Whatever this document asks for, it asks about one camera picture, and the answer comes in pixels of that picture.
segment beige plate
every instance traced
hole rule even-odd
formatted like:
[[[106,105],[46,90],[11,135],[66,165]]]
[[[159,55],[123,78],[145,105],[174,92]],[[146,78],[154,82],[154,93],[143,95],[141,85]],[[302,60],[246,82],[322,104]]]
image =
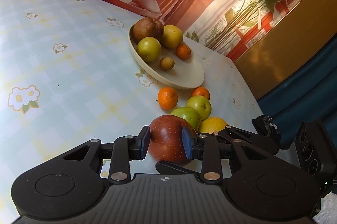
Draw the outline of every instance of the beige plate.
[[[176,89],[194,89],[203,83],[205,78],[203,66],[193,51],[189,59],[181,60],[176,55],[175,49],[168,49],[162,45],[160,57],[151,63],[146,63],[136,52],[137,43],[134,41],[132,29],[133,26],[129,30],[129,46],[132,56],[150,76]],[[175,65],[171,70],[165,71],[160,68],[159,62],[163,57],[173,58]]]

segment white towel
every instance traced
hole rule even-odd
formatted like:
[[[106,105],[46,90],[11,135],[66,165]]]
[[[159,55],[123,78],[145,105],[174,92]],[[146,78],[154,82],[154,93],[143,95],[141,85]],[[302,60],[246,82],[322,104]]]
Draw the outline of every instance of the white towel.
[[[319,224],[337,224],[337,195],[329,193],[321,200],[321,211],[313,218]]]

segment green apple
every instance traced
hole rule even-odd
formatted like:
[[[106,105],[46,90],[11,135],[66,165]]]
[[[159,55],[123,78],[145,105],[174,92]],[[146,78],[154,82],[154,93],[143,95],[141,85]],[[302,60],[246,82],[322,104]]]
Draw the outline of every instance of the green apple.
[[[137,45],[136,52],[145,62],[152,62],[161,54],[160,42],[153,37],[143,38]]]
[[[208,99],[201,95],[190,97],[186,102],[186,106],[197,110],[201,120],[208,118],[212,111],[212,106]]]
[[[195,130],[198,130],[201,117],[200,114],[193,108],[180,107],[172,111],[171,115],[179,116],[186,120]]]

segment curtain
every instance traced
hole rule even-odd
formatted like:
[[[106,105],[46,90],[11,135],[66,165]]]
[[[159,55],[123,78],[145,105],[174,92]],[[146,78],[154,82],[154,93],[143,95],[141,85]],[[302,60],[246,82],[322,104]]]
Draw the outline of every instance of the curtain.
[[[281,133],[293,141],[303,121],[320,119],[337,146],[337,34],[298,71],[258,100]]]

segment yellow wall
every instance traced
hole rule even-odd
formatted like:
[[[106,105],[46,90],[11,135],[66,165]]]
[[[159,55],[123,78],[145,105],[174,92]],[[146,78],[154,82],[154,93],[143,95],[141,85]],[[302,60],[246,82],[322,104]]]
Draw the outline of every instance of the yellow wall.
[[[302,0],[235,65],[256,99],[296,72],[337,32],[337,0]]]

